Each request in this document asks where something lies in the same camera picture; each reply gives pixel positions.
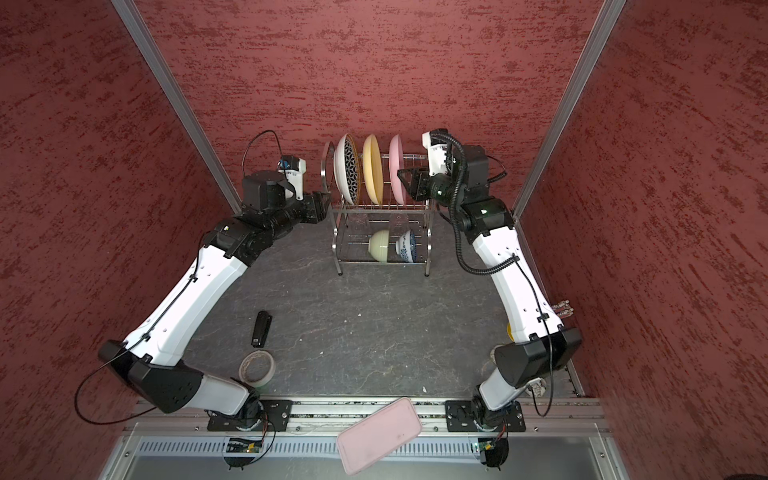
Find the steel two-tier dish rack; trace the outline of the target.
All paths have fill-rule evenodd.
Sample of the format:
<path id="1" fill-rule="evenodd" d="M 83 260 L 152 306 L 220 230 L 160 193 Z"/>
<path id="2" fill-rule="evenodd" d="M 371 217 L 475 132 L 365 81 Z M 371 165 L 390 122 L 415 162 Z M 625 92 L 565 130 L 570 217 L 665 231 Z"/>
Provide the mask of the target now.
<path id="1" fill-rule="evenodd" d="M 335 182 L 334 153 L 336 144 L 327 142 L 321 154 L 321 178 L 323 189 L 332 195 L 329 217 L 333 226 L 331 252 L 336 273 L 342 275 L 344 268 L 351 265 L 384 265 L 384 266 L 421 266 L 423 274 L 431 273 L 433 224 L 436 217 L 435 203 L 432 201 L 415 202 L 406 199 L 403 206 L 398 205 L 393 197 L 389 184 L 388 155 L 382 155 L 384 183 L 384 199 L 380 205 L 375 205 L 367 197 L 366 188 L 360 187 L 360 202 L 356 205 L 347 204 Z M 389 230 L 388 262 L 379 263 L 368 253 L 369 238 L 376 231 Z M 412 230 L 417 242 L 415 263 L 409 264 L 401 260 L 395 243 L 398 237 L 407 230 Z"/>

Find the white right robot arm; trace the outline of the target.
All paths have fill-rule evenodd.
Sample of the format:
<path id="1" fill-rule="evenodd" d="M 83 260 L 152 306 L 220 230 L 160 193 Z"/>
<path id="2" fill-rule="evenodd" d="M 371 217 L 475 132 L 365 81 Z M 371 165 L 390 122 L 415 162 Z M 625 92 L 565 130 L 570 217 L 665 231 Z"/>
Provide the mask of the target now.
<path id="1" fill-rule="evenodd" d="M 467 272 L 489 276 L 507 314 L 512 342 L 494 350 L 495 370 L 479 387 L 479 415 L 502 411 L 532 384 L 566 367 L 582 344 L 577 328 L 566 327 L 536 283 L 506 205 L 457 176 L 432 175 L 426 168 L 397 173 L 414 200 L 448 209 L 457 260 Z"/>

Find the pink plate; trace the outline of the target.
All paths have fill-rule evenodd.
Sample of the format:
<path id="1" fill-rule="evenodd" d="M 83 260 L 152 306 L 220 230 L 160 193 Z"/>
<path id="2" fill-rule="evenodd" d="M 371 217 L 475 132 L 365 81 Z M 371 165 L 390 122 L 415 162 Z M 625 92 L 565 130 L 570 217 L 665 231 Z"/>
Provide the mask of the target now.
<path id="1" fill-rule="evenodd" d="M 388 160 L 389 160 L 390 186 L 391 186 L 392 194 L 395 202 L 398 205 L 403 206 L 406 200 L 405 198 L 406 192 L 402 184 L 402 181 L 398 176 L 398 171 L 403 167 L 403 164 L 404 164 L 402 139 L 399 134 L 395 135 L 390 141 L 389 151 L 388 151 Z"/>

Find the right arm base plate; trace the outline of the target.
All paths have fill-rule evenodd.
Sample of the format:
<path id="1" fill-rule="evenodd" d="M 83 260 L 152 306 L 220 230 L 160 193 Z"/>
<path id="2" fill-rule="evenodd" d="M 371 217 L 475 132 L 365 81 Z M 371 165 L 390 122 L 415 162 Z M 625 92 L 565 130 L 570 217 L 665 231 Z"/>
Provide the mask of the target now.
<path id="1" fill-rule="evenodd" d="M 512 401 L 489 410 L 479 396 L 472 400 L 448 400 L 444 404 L 449 432 L 520 433 L 526 431 L 521 405 Z"/>

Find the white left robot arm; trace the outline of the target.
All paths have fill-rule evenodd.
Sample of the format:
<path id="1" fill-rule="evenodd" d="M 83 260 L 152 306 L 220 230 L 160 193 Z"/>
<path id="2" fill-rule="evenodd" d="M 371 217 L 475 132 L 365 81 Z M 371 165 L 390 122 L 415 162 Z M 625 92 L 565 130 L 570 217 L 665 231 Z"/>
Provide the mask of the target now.
<path id="1" fill-rule="evenodd" d="M 168 296 L 125 339 L 105 342 L 99 359 L 164 413 L 192 407 L 256 421 L 258 400 L 252 387 L 189 367 L 182 356 L 217 301 L 260 254 L 295 225 L 323 221 L 330 201 L 329 194 L 313 192 L 219 222 L 203 236 L 189 270 Z"/>

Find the yellow plate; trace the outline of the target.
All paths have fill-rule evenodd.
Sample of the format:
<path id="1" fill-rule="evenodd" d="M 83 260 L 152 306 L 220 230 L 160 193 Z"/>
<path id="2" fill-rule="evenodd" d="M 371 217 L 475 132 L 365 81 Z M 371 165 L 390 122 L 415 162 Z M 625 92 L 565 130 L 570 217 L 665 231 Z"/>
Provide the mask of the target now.
<path id="1" fill-rule="evenodd" d="M 370 134 L 364 141 L 362 164 L 368 197 L 373 204 L 380 205 L 384 189 L 383 168 L 378 140 L 374 134 Z"/>

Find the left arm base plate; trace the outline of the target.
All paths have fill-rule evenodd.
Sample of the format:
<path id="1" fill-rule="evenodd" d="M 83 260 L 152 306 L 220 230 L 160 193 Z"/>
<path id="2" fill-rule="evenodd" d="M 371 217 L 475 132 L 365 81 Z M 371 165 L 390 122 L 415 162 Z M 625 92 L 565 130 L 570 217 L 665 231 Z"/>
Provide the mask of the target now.
<path id="1" fill-rule="evenodd" d="M 287 399 L 251 399 L 234 415 L 207 411 L 207 430 L 250 433 L 269 428 L 284 432 L 287 429 L 293 405 L 294 402 Z"/>

